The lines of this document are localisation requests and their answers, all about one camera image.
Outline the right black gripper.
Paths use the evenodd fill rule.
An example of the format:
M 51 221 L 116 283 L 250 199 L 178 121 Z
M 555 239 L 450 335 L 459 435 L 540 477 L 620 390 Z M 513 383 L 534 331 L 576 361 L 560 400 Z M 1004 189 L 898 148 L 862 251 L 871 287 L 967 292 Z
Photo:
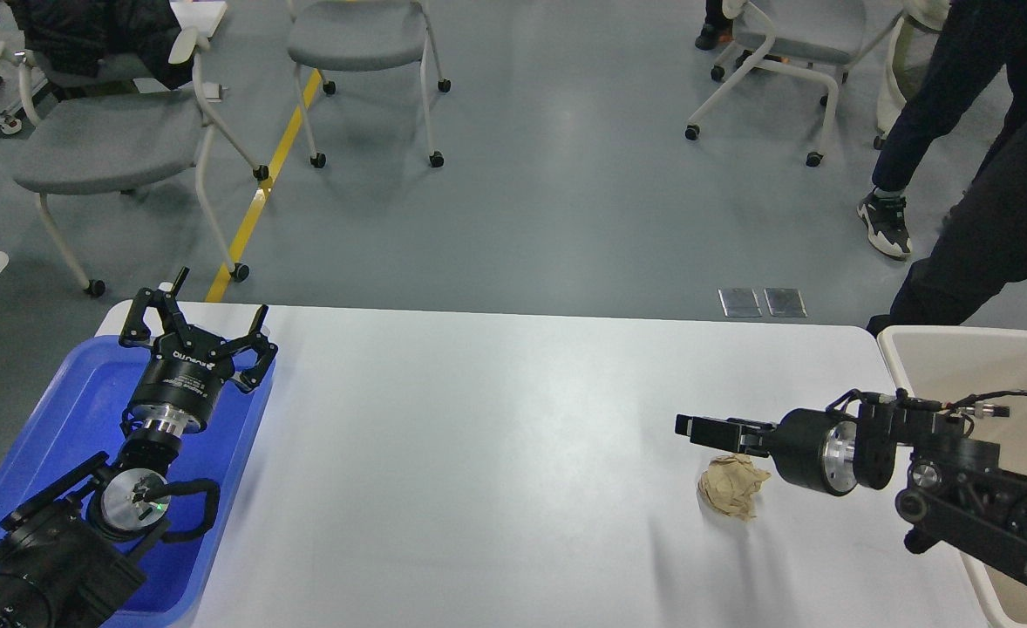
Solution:
M 676 434 L 688 438 L 691 444 L 721 452 L 771 456 L 782 480 L 801 488 L 844 496 L 859 485 L 854 473 L 855 421 L 837 413 L 795 409 L 777 426 L 678 414 Z

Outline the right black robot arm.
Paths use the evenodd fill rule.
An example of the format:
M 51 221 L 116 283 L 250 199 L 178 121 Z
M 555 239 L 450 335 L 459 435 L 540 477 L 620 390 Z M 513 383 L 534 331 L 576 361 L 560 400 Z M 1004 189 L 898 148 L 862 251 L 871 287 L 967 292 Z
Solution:
M 1005 418 L 1000 391 L 950 402 L 852 389 L 823 410 L 798 408 L 778 424 L 740 418 L 676 417 L 692 444 L 769 457 L 782 480 L 833 496 L 855 486 L 886 488 L 896 450 L 911 449 L 907 486 L 895 497 L 911 525 L 905 548 L 937 543 L 1027 585 L 1027 474 L 1000 468 L 1001 448 L 972 436 L 979 419 Z

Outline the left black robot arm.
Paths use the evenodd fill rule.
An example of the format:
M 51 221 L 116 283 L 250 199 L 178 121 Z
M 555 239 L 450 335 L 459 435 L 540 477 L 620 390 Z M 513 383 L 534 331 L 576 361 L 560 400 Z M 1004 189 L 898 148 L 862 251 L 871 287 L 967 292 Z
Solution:
M 161 627 L 200 595 L 278 346 L 140 289 L 118 337 L 71 350 L 0 468 L 0 627 Z

